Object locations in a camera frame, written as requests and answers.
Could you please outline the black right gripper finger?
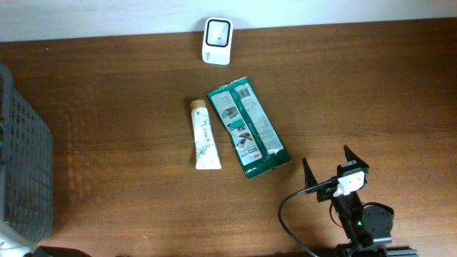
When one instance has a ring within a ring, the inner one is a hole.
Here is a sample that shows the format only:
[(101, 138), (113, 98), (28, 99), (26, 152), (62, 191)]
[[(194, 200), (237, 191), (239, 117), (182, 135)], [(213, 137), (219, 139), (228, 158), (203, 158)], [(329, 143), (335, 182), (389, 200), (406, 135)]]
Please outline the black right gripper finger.
[(359, 158), (347, 145), (343, 147), (346, 160), (348, 162), (354, 161), (354, 166), (357, 168), (361, 168), (363, 171), (368, 171), (370, 166)]
[(305, 176), (305, 192), (306, 193), (313, 193), (315, 191), (315, 186), (318, 184), (317, 180), (308, 164), (306, 158), (302, 159), (303, 169), (304, 169), (304, 176)]

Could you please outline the green wipes packet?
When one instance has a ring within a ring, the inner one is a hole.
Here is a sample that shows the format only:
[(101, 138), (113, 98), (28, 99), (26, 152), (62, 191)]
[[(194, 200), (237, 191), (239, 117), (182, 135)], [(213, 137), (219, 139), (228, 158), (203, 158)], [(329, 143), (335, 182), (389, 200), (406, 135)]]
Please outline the green wipes packet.
[(206, 95), (228, 131), (246, 178), (291, 162), (247, 77), (220, 86)]

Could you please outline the white tube with cork cap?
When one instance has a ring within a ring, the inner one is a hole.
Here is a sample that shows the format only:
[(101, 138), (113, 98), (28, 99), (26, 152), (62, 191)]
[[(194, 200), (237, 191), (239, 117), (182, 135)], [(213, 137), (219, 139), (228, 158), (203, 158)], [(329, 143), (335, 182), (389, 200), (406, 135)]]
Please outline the white tube with cork cap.
[(194, 100), (190, 103), (190, 108), (196, 148), (196, 169), (221, 169), (206, 102), (201, 99)]

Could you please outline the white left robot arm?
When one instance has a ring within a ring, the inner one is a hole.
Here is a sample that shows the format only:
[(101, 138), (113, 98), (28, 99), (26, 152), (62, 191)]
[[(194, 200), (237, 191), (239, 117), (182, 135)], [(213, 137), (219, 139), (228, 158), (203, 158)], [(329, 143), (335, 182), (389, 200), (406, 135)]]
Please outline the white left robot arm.
[(90, 257), (75, 248), (39, 245), (1, 221), (1, 257)]

